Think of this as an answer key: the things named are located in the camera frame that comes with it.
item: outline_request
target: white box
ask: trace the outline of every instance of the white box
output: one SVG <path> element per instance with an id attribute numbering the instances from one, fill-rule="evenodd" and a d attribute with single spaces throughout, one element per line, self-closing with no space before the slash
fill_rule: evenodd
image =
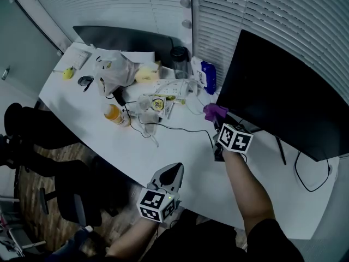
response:
<path id="1" fill-rule="evenodd" d="M 243 127 L 223 124 L 218 142 L 228 151 L 247 153 L 252 142 L 253 134 Z"/>
<path id="2" fill-rule="evenodd" d="M 175 196 L 142 188 L 137 208 L 141 217 L 163 222 L 176 208 Z"/>

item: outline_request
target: blue package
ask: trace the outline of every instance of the blue package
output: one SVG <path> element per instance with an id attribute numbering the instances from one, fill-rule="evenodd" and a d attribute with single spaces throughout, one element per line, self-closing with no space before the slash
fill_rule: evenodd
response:
<path id="1" fill-rule="evenodd" d="M 197 57 L 191 59 L 194 77 L 201 83 L 208 94 L 213 95 L 216 91 L 216 68 L 213 64 Z"/>

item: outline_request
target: black computer monitor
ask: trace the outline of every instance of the black computer monitor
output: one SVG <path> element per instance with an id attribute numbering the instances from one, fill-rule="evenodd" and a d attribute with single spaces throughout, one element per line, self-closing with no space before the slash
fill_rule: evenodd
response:
<path id="1" fill-rule="evenodd" d="M 349 106 L 290 53 L 245 30 L 218 105 L 315 161 L 349 153 Z"/>

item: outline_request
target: white desk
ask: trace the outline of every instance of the white desk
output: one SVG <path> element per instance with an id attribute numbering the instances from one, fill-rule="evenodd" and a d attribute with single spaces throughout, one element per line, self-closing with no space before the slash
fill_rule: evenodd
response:
<path id="1" fill-rule="evenodd" d="M 87 51 L 93 49 L 76 44 Z M 183 184 L 179 193 L 182 206 L 203 216 L 238 228 L 243 228 L 224 163 L 215 162 L 205 132 L 187 133 L 157 126 L 155 134 L 160 146 L 143 138 L 131 127 L 121 128 L 105 119 L 101 102 L 115 103 L 101 97 L 95 82 L 87 92 L 77 84 L 83 75 L 93 75 L 90 57 L 71 80 L 64 81 L 61 74 L 52 73 L 40 93 L 42 101 L 86 145 L 120 171 L 145 186 L 153 174 L 162 167 L 182 162 Z M 58 62 L 55 69 L 66 65 Z M 131 99 L 137 99 L 149 89 L 147 84 L 134 84 L 127 88 Z M 187 98 L 192 108 L 196 98 Z M 215 134 L 213 124 L 204 115 L 195 116 L 185 106 L 175 105 L 168 126 L 188 130 L 206 129 Z M 287 165 L 273 136 L 266 132 L 255 134 L 248 152 L 248 165 L 272 199 L 275 214 L 286 236 L 292 239 L 310 239 L 325 211 L 337 174 L 339 158 L 329 160 L 333 172 L 328 181 L 316 192 L 307 192 L 297 180 L 293 163 L 298 151 L 282 143 Z M 309 188 L 321 184 L 327 176 L 326 161 L 315 163 L 305 155 L 298 161 L 299 173 Z"/>

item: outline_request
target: orange juice bottle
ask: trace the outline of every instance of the orange juice bottle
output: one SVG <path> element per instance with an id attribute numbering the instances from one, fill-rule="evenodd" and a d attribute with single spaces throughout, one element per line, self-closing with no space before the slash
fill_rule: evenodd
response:
<path id="1" fill-rule="evenodd" d="M 114 122 L 121 127 L 130 125 L 128 115 L 124 116 L 123 112 L 113 104 L 104 104 L 103 113 L 106 119 Z"/>

